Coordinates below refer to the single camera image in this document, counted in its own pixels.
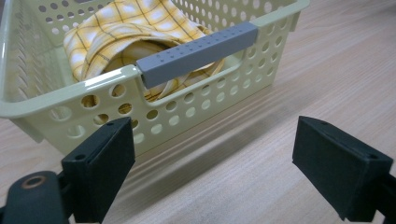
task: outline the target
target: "wood grain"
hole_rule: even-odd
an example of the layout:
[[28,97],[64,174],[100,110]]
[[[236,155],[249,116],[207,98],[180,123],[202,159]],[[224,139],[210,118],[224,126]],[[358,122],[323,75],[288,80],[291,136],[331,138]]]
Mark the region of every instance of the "wood grain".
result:
[[[395,87],[396,2],[312,0],[275,83],[139,157],[105,223],[343,223],[291,163],[298,116],[396,159]],[[0,143],[0,204],[23,175],[61,169],[5,119]]]

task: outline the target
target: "plaid towel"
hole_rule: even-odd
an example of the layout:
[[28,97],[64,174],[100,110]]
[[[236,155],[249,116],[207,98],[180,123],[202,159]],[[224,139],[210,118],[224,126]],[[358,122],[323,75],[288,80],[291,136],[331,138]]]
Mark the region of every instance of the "plaid towel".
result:
[[[170,0],[116,0],[66,33],[64,49],[75,80],[82,81],[208,34]],[[217,73],[222,65],[220,60],[151,88],[146,99],[179,91]]]

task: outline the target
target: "basket handle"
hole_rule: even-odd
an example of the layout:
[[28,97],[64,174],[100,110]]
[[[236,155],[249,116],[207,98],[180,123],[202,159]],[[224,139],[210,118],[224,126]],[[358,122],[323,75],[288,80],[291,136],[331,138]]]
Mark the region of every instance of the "basket handle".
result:
[[213,63],[253,45],[258,28],[246,21],[189,43],[137,60],[147,88]]

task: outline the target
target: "basket hole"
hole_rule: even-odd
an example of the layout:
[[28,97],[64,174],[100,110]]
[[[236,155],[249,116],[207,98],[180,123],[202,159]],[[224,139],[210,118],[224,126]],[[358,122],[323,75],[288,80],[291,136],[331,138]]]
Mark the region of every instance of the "basket hole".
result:
[[166,105],[166,110],[173,111],[174,109],[176,109],[176,107],[177,103],[175,101],[171,101]]
[[187,118],[191,118],[192,116],[195,115],[195,107],[190,107],[187,111],[186,111],[186,117]]
[[137,125],[139,125],[139,120],[133,119],[131,121],[131,123],[132,123],[132,129],[135,129],[137,127]]
[[93,123],[95,123],[96,125],[104,125],[107,122],[108,122],[108,115],[107,114],[96,115],[93,118]]
[[252,71],[253,71],[253,64],[250,64],[247,66],[247,75],[250,75]]
[[52,28],[52,33],[58,35],[59,34],[58,28]]
[[70,27],[68,27],[67,25],[64,25],[64,26],[62,27],[62,29],[64,29],[64,31],[67,32],[67,31],[70,30]]
[[217,86],[219,89],[225,86],[225,78],[224,77],[219,79]]
[[250,84],[251,84],[250,79],[247,79],[247,80],[245,80],[245,82],[244,82],[244,84],[242,85],[242,87],[243,87],[244,89],[247,89],[247,88],[250,86]]
[[125,94],[126,90],[125,87],[121,84],[118,84],[110,89],[110,94],[112,97],[118,98]]
[[221,93],[219,93],[218,96],[216,97],[216,100],[217,100],[218,102],[221,102],[221,101],[224,100],[224,98],[225,98],[225,94],[224,94],[224,92],[221,92]]
[[202,109],[204,109],[204,110],[208,109],[208,108],[210,107],[210,100],[209,100],[209,99],[205,100],[205,101],[202,103],[201,107],[202,107]]
[[47,17],[47,18],[46,18],[46,22],[47,22],[48,24],[52,24],[52,23],[53,23],[53,20],[52,20],[51,17]]
[[280,45],[280,43],[282,43],[282,39],[283,39],[282,36],[277,38],[277,40],[275,42],[277,47]]
[[208,95],[209,93],[210,93],[210,86],[209,85],[205,85],[202,88],[202,95],[205,96],[205,95]]
[[76,125],[67,129],[67,136],[72,138],[81,137],[84,133],[85,129],[81,125]]
[[273,54],[273,56],[271,57],[271,60],[274,62],[277,59],[277,52],[275,52]]
[[162,131],[163,131],[163,126],[161,124],[156,124],[151,128],[151,133],[153,134],[159,134]]
[[216,10],[220,10],[220,2],[219,1],[216,1],[215,8],[216,8]]
[[142,133],[138,133],[134,136],[134,143],[139,144],[145,140],[145,135]]
[[236,8],[235,7],[231,8],[231,15],[233,17],[236,17]]
[[232,81],[236,81],[236,80],[238,80],[239,79],[239,73],[233,73],[233,75],[232,75],[232,77],[231,77],[231,80]]
[[126,115],[129,112],[132,111],[132,105],[131,104],[123,104],[119,106],[119,113],[122,115]]
[[260,7],[260,0],[254,0],[253,1],[253,8],[257,9]]
[[241,21],[245,21],[247,19],[247,13],[245,11],[241,11]]
[[262,74],[258,74],[256,76],[256,82],[260,82],[262,80]]
[[148,119],[156,119],[158,117],[158,111],[157,110],[151,110],[147,113],[146,117]]
[[248,53],[247,56],[248,56],[250,59],[254,58],[254,56],[256,56],[256,49],[255,49],[255,48],[252,48],[252,49],[250,50],[250,52]]
[[180,122],[180,117],[178,115],[174,115],[172,118],[169,119],[169,124],[171,126],[175,126]]
[[194,94],[190,92],[184,97],[184,102],[191,103],[194,100]]
[[62,6],[68,7],[68,6],[69,6],[69,3],[68,3],[67,1],[62,1]]
[[91,2],[93,0],[75,0],[77,3],[86,3],[86,2]]
[[58,19],[58,21],[63,21],[64,20],[64,16],[63,15],[58,15],[58,16],[56,16],[56,19]]
[[264,46],[262,46],[262,52],[266,52],[269,48],[270,48],[270,43],[269,42],[265,43]]
[[221,25],[222,25],[222,26],[226,27],[226,26],[227,26],[227,23],[228,23],[228,22],[227,22],[226,19],[222,19],[222,20],[221,20]]
[[264,67],[264,65],[265,65],[265,58],[263,58],[263,59],[261,59],[261,60],[259,61],[259,67],[260,67],[260,68]]
[[270,77],[272,74],[274,73],[274,67],[271,67],[268,72],[267,72],[267,76]]
[[72,110],[67,106],[57,106],[49,112],[49,116],[58,121],[64,121],[72,117]]
[[279,22],[279,27],[281,30],[285,29],[286,24],[288,24],[288,18],[285,18]]
[[238,86],[233,86],[233,87],[230,89],[230,94],[231,94],[231,95],[235,95],[235,94],[238,93],[238,91],[239,91]]
[[228,12],[228,6],[226,4],[223,5],[223,12],[224,13]]
[[39,7],[38,7],[38,10],[39,10],[40,12],[46,12],[46,11],[47,11],[47,8],[44,7],[44,6],[39,6]]
[[93,108],[99,105],[99,98],[95,95],[86,95],[81,99],[81,104],[85,108]]
[[275,30],[275,26],[273,24],[269,25],[267,28],[267,34],[271,35],[274,30]]
[[265,13],[270,13],[272,11],[272,8],[273,8],[273,6],[270,2],[266,2],[264,4],[264,12]]
[[51,4],[50,4],[50,7],[51,7],[52,9],[58,9],[58,5],[57,5],[56,3],[51,3]]

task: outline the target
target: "plastic basket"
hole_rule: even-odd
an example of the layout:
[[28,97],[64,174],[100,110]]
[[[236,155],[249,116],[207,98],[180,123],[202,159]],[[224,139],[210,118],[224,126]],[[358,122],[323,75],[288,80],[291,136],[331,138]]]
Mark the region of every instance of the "plastic basket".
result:
[[[134,65],[73,82],[63,49],[64,32],[107,4],[82,1],[6,1],[0,33],[0,117],[12,120],[37,142],[47,139],[63,153],[96,131],[101,121],[131,117],[136,155],[270,85],[288,33],[309,4],[309,0],[175,0],[191,20],[216,32],[249,21],[258,33],[252,46],[227,56],[218,74],[150,103],[143,95],[144,74]],[[113,94],[116,86],[121,92]],[[81,101],[87,96],[96,97],[98,104],[84,107]],[[122,109],[129,105],[131,110]]]

